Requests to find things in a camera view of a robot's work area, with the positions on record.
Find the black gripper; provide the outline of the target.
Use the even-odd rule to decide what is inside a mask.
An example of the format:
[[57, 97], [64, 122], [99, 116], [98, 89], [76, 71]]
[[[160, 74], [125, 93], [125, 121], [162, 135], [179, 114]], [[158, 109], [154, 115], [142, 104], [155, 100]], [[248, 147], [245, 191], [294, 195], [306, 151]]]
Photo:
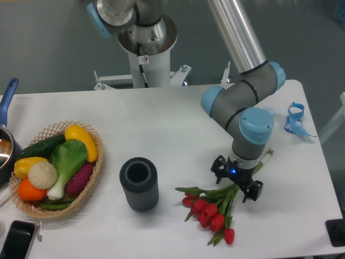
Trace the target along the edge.
[[229, 178], [236, 183], [244, 193], [242, 203], [247, 200], [257, 201], [261, 195], [264, 183], [253, 180], [253, 172], [259, 160], [246, 160], [235, 154], [230, 154], [228, 161], [222, 156], [218, 156], [211, 166], [211, 171], [217, 178], [219, 184], [223, 178]]

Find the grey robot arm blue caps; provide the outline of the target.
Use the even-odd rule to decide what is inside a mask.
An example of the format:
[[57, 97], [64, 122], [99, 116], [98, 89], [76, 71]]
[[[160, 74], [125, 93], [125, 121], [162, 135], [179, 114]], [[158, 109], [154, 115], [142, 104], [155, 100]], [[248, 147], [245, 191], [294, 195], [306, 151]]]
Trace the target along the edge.
[[[229, 88], [209, 88], [201, 98], [204, 112], [233, 138], [229, 156], [218, 157], [211, 170], [217, 181], [229, 178], [244, 200], [255, 201], [263, 183], [252, 175], [274, 124], [258, 103], [283, 86], [285, 72], [266, 59], [240, 1], [208, 1], [208, 6], [242, 76]], [[161, 1], [92, 1], [87, 12], [103, 37], [117, 36], [127, 51], [135, 88], [172, 84], [170, 50], [177, 29]]]

